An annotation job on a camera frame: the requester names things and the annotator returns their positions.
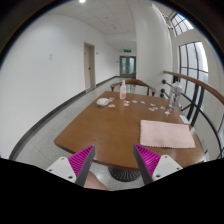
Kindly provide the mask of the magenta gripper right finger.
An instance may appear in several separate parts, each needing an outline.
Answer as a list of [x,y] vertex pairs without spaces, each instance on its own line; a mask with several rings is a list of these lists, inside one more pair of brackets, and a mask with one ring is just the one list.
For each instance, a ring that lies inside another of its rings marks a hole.
[[137,144],[134,145],[133,153],[145,185],[182,169],[169,155],[160,156]]

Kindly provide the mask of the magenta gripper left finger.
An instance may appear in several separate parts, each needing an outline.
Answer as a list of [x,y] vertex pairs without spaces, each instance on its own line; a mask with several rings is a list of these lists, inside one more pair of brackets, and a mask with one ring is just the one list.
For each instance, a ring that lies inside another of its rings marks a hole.
[[47,171],[83,187],[95,157],[95,146],[91,145],[70,157],[60,157]]

